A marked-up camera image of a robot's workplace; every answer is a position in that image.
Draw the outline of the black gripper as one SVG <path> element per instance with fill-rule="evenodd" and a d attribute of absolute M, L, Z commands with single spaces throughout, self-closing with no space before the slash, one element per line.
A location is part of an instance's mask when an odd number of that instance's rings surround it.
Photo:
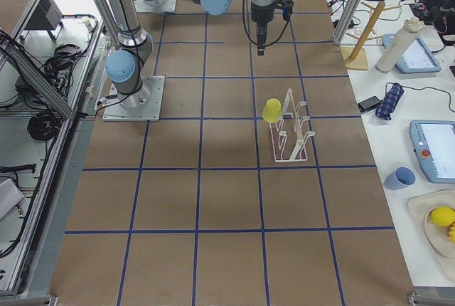
<path fill-rule="evenodd" d="M 257 23 L 257 55 L 263 56 L 267 42 L 267 24 L 274 18 L 275 3 L 266 6 L 251 5 L 251 19 Z"/>

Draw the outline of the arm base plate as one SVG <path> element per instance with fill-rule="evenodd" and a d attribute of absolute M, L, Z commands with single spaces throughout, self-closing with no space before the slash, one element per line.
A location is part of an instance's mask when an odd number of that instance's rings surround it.
<path fill-rule="evenodd" d="M 138 14 L 173 14 L 176 10 L 176 0 L 134 0 Z"/>
<path fill-rule="evenodd" d="M 139 92 L 124 98 L 115 97 L 107 102 L 102 119 L 105 122 L 141 122 L 159 121 L 162 97 L 164 93 L 164 76 L 144 76 Z"/>

